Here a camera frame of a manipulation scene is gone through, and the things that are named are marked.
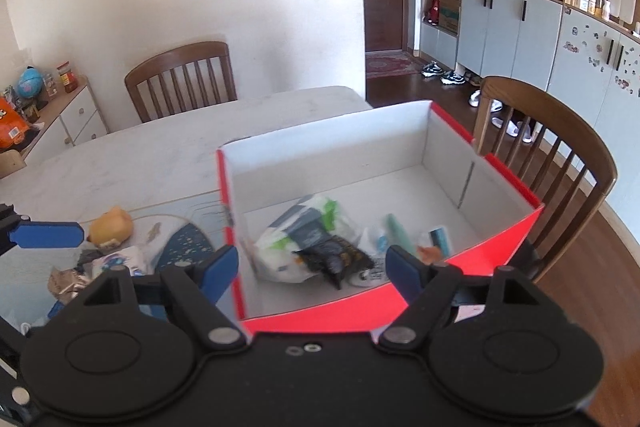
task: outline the globe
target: globe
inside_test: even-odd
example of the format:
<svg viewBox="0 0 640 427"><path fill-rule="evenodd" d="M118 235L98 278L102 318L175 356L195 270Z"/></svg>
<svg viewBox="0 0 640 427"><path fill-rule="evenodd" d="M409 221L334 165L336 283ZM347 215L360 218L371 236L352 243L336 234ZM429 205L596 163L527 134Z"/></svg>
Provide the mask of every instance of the globe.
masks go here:
<svg viewBox="0 0 640 427"><path fill-rule="evenodd" d="M43 81L40 71L27 68L18 80L15 90L21 98L34 98L42 90Z"/></svg>

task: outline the white slipper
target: white slipper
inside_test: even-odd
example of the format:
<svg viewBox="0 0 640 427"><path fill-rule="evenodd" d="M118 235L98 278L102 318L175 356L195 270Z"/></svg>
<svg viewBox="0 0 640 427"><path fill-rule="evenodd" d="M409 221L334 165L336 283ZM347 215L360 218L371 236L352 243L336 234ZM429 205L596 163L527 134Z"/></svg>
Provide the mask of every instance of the white slipper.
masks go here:
<svg viewBox="0 0 640 427"><path fill-rule="evenodd" d="M503 121L500 118L492 118L491 122L498 128L500 129L502 127ZM518 133L520 132L520 126L522 125L522 122L518 122L518 124L514 124L512 121L509 121L509 125L507 126L507 134L511 137L516 137L518 135ZM524 136L522 137L522 141L524 143L531 143L533 141L533 138L531 136L531 130L529 128L529 126L527 125L527 128L524 131Z"/></svg>
<svg viewBox="0 0 640 427"><path fill-rule="evenodd" d="M469 105L471 107L478 107L480 105L480 90L475 90L469 99ZM502 109L502 102L500 100L494 100L491 103L491 112L500 111Z"/></svg>

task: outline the drawer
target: drawer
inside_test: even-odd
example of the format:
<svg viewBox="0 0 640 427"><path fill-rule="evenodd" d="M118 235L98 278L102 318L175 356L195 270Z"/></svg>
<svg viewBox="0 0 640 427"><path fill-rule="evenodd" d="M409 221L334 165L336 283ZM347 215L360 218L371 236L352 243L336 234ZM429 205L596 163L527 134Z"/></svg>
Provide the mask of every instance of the drawer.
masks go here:
<svg viewBox="0 0 640 427"><path fill-rule="evenodd" d="M89 123L85 126L84 129L78 135L78 138L74 141L76 145L80 145L84 142L89 142L91 140L95 140L100 136L104 136L107 134L107 128L102 123L102 118L100 118L100 114L96 111L94 115L89 120Z"/></svg>
<svg viewBox="0 0 640 427"><path fill-rule="evenodd" d="M91 91L89 91L88 87L85 87L80 91L78 96L66 106L66 109L61 115L66 130L69 131L69 136L71 136L72 139L75 140L78 137L80 131L82 131L82 128L94 115L95 111L96 108L94 99L91 96Z"/></svg>
<svg viewBox="0 0 640 427"><path fill-rule="evenodd" d="M53 156L65 152L73 147L73 143L66 133L60 118L56 118L51 126L36 142L24 159L28 166L39 165Z"/></svg>

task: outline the cardboard box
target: cardboard box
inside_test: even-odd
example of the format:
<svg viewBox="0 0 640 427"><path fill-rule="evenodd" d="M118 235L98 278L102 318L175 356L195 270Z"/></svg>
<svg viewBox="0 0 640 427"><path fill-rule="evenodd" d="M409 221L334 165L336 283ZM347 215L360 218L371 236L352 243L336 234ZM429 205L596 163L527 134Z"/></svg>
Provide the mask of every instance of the cardboard box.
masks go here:
<svg viewBox="0 0 640 427"><path fill-rule="evenodd" d="M394 214L413 241L446 227L455 252L449 262L467 274L490 275L507 263L542 206L494 156L477 156L471 141L436 104L420 101L220 148L221 194L232 223L227 241L240 256L234 283L238 319L250 331L367 331L388 324L405 308L390 284L370 290L345 284L337 291L322 276L299 284L256 277L254 241L308 194L339 201L360 227ZM283 315L263 317L274 314Z"/></svg>
<svg viewBox="0 0 640 427"><path fill-rule="evenodd" d="M460 25L460 0L440 0L440 22L442 28L458 34Z"/></svg>

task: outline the bottle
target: bottle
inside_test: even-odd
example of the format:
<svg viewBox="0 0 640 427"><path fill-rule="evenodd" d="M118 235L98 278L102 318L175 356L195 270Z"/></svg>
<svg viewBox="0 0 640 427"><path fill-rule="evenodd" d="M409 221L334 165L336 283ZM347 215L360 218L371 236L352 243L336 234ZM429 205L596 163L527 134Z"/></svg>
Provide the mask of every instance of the bottle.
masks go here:
<svg viewBox="0 0 640 427"><path fill-rule="evenodd" d="M602 5L602 18L606 21L611 19L611 1L604 1Z"/></svg>
<svg viewBox="0 0 640 427"><path fill-rule="evenodd" d="M58 66L58 74L60 75L60 80L62 80L62 85L65 86L65 92L72 92L78 88L78 80L74 72L71 71L68 61Z"/></svg>

